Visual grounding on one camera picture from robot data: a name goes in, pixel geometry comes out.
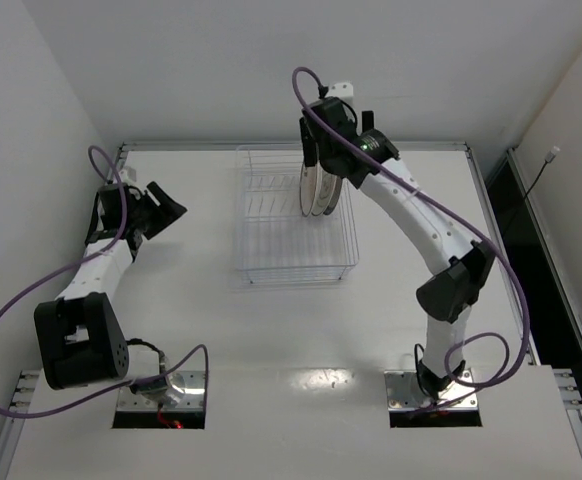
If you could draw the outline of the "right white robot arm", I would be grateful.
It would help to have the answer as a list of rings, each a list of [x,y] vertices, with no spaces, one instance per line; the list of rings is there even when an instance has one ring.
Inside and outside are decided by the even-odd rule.
[[[373,200],[415,246],[432,275],[416,291],[427,314],[426,344],[416,369],[423,394],[436,400],[464,370],[468,318],[495,255],[418,197],[419,186],[398,149],[375,128],[358,132],[344,101],[326,97],[302,114],[309,160]]]

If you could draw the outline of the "orange sunburst plate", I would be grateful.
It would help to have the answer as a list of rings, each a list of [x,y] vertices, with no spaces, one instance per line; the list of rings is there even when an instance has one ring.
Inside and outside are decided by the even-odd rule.
[[[299,181],[299,200],[301,214],[304,217],[311,215],[317,186],[317,167],[302,164]]]

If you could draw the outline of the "green rim lettered plate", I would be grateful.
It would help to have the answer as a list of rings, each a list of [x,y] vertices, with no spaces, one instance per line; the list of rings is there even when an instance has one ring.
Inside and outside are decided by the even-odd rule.
[[[330,197],[330,200],[329,200],[327,207],[323,211],[324,216],[331,215],[334,212],[334,210],[336,209],[339,198],[340,198],[341,190],[342,190],[342,184],[343,184],[343,179],[335,176],[334,177],[333,192],[331,194],[331,197]]]

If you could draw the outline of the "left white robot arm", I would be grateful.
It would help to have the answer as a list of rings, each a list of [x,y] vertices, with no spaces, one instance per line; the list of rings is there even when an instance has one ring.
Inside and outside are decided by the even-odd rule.
[[[39,304],[34,323],[48,385],[54,390],[121,380],[129,369],[127,343],[111,300],[145,240],[157,236],[187,209],[155,181],[141,190],[123,184],[98,190],[85,238],[86,257],[70,284]]]

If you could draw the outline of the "white plate thin green rim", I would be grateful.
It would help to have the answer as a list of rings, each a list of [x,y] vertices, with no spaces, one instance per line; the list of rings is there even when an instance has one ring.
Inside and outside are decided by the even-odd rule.
[[[315,195],[310,214],[312,216],[325,215],[331,204],[338,178],[325,172],[321,167],[317,169]]]

